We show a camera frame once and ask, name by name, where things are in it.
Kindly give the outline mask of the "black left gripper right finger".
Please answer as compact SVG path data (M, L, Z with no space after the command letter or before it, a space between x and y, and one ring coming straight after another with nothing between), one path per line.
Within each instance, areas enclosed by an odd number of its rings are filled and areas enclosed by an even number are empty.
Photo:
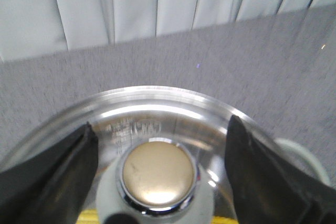
M280 157L235 115L225 169L239 223L335 223L335 189Z

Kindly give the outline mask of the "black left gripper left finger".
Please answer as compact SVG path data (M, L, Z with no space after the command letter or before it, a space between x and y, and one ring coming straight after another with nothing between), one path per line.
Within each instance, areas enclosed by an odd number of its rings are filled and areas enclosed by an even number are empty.
M1 172L1 223L76 223L98 168L89 123Z

